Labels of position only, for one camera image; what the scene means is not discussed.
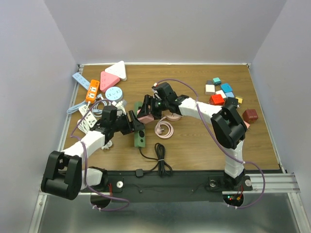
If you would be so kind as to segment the pink cube socket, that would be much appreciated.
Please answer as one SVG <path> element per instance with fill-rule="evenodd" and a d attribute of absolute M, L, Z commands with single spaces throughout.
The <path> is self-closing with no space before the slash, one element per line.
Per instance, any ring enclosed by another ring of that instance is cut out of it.
<path fill-rule="evenodd" d="M 154 121 L 154 117 L 153 117 L 152 115 L 137 117 L 137 119 L 138 119 L 141 123 L 143 123 L 143 124 L 148 124 L 148 123 Z"/>

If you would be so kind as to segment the green power strip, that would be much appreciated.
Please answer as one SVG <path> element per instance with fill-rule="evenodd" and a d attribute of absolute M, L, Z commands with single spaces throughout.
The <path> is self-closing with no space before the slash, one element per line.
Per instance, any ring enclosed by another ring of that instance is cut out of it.
<path fill-rule="evenodd" d="M 134 103 L 134 114 L 135 116 L 138 115 L 138 111 L 142 107 L 142 102 L 137 101 Z M 134 133 L 134 147 L 135 148 L 144 148 L 146 145 L 145 143 L 145 129 L 139 130 Z"/>

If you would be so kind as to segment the pink round socket with cable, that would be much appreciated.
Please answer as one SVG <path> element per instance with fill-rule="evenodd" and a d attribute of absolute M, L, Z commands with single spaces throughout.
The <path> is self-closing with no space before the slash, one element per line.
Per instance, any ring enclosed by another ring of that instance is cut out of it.
<path fill-rule="evenodd" d="M 162 139 L 169 139 L 173 136 L 174 128 L 171 122 L 175 122 L 181 119 L 178 114 L 167 113 L 156 124 L 154 132 Z"/>

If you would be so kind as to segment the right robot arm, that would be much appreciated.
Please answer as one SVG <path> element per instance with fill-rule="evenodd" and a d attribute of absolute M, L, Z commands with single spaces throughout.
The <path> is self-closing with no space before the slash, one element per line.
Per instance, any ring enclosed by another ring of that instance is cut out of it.
<path fill-rule="evenodd" d="M 226 155 L 224 185 L 228 189 L 235 189 L 241 184 L 245 175 L 242 148 L 247 126 L 234 105 L 210 105 L 185 95 L 171 100 L 145 95 L 137 118 L 152 116 L 153 119 L 160 119 L 163 111 L 197 118 L 205 125 L 211 124 L 214 132 L 210 135 Z"/>

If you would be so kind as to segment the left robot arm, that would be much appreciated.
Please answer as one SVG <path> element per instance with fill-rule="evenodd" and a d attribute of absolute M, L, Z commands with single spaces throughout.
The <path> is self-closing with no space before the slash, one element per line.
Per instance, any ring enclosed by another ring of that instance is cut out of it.
<path fill-rule="evenodd" d="M 144 124 L 133 111 L 117 115 L 117 109 L 106 109 L 90 131 L 78 142 L 63 151 L 53 151 L 48 156 L 43 174 L 41 190 L 55 196 L 75 199 L 87 186 L 97 191 L 108 187 L 107 171 L 97 167 L 86 167 L 87 159 L 96 150 L 105 146 L 114 136 L 144 130 Z"/>

